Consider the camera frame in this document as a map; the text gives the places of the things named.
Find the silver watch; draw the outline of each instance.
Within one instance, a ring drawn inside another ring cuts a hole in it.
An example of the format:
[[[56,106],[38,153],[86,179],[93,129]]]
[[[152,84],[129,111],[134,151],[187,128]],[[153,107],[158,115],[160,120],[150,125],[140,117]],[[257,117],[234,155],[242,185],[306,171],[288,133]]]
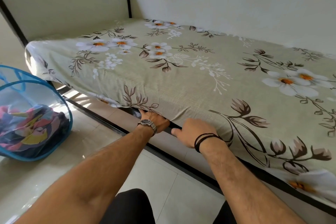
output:
[[[141,124],[143,126],[151,127],[154,130],[154,135],[156,134],[156,132],[157,132],[156,126],[155,126],[154,122],[152,122],[151,120],[141,120],[141,121],[138,122],[138,125],[139,124]]]

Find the headboard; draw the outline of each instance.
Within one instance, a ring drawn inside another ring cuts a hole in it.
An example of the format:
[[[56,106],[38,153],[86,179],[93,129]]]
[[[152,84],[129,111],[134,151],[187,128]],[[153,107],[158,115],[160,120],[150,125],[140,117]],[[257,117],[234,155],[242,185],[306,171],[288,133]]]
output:
[[[0,0],[23,44],[105,21],[131,17],[129,0]]]

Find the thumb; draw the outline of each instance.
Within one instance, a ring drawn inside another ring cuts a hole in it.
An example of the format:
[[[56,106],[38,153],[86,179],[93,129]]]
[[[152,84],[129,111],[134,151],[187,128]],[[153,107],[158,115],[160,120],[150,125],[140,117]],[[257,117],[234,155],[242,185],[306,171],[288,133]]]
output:
[[[173,128],[172,130],[171,130],[171,134],[173,135],[173,136],[176,136],[177,138],[182,134],[182,130],[181,129],[179,129],[179,128]]]

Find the person's left arm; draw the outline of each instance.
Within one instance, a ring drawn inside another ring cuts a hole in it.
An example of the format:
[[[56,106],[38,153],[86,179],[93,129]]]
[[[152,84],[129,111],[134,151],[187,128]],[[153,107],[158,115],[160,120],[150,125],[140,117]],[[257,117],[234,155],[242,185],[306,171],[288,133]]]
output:
[[[141,115],[154,122],[157,133],[169,125],[156,113],[141,110]],[[138,125],[85,159],[52,184],[16,224],[99,223],[152,136],[151,127]]]

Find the floral bed sheet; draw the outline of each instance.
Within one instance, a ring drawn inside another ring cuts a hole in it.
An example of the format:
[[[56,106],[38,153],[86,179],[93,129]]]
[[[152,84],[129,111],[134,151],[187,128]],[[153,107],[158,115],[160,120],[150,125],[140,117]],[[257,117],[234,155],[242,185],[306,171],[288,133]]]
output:
[[[32,41],[39,77],[114,107],[212,123],[233,153],[336,208],[336,57],[129,19]]]

